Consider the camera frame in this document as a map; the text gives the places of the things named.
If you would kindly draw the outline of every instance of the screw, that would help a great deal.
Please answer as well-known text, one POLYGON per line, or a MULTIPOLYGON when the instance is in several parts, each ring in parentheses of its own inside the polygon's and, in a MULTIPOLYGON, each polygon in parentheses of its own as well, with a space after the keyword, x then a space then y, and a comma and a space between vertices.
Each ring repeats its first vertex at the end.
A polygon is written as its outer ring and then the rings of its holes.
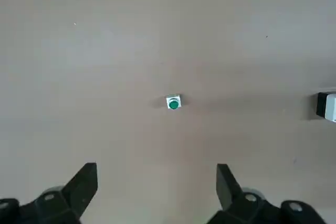
POLYGON ((47 200, 51 200, 54 198, 54 195, 53 194, 48 194, 44 197, 44 200, 47 201, 47 200))
POLYGON ((300 204, 298 204, 296 202, 290 203, 289 206, 293 211, 302 212, 302 207, 300 206, 300 204))
POLYGON ((256 202, 256 201, 257 201, 256 196, 254 196, 253 194, 247 194, 247 195, 245 195, 245 198, 246 198, 248 201, 252 201, 252 202, 256 202))
POLYGON ((0 209, 5 209, 6 207, 8 207, 9 203, 7 202, 3 202, 3 203, 0 203, 0 209))

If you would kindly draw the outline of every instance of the white object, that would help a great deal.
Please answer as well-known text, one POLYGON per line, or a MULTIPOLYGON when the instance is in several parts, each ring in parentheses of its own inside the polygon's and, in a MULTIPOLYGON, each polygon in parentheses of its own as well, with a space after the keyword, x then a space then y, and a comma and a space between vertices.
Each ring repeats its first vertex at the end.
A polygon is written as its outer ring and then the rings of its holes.
POLYGON ((177 110, 178 108, 182 107, 181 96, 179 94, 167 96, 166 101, 167 107, 170 110, 177 110))
POLYGON ((329 94, 325 102, 325 119, 336 122, 336 94, 329 94))

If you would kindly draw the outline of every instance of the small cube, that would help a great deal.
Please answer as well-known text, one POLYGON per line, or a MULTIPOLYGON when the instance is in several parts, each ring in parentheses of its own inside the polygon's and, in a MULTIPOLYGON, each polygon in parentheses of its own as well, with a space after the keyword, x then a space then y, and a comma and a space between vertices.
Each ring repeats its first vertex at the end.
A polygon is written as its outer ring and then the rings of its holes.
POLYGON ((181 96, 179 94, 169 95, 166 97, 167 107, 170 110, 177 110, 182 107, 181 96))
POLYGON ((320 92, 317 98, 316 114, 336 122, 336 93, 320 92))

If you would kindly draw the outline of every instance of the black object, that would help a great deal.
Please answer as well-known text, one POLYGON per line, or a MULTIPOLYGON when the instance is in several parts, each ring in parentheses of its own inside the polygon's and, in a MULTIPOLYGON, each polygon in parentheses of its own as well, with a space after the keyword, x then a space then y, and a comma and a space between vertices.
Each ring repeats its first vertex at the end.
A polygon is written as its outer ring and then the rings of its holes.
POLYGON ((325 118, 325 107, 327 104, 327 96, 331 93, 320 92, 317 95, 316 115, 325 118))
MULTIPOLYGON (((277 208, 243 192, 227 165, 217 165, 216 180, 223 210, 208 224, 325 224, 306 203, 287 200, 277 208)), ((61 190, 51 189, 31 203, 1 199, 0 224, 79 224, 97 189, 97 165, 87 163, 61 190)))
POLYGON ((306 203, 287 200, 278 208, 254 193, 243 192, 227 165, 217 165, 216 180, 223 210, 208 224, 326 224, 306 203))
POLYGON ((97 165, 86 163, 62 189, 50 189, 26 205, 0 199, 0 224, 80 223, 97 189, 97 165))

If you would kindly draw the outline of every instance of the green button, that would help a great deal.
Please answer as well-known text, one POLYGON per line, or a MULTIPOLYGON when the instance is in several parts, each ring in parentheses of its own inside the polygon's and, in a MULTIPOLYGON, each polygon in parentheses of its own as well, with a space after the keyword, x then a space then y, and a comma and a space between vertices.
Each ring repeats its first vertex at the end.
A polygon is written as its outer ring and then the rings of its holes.
POLYGON ((179 102, 173 100, 169 103, 169 108, 171 108, 172 110, 176 110, 179 107, 179 102))

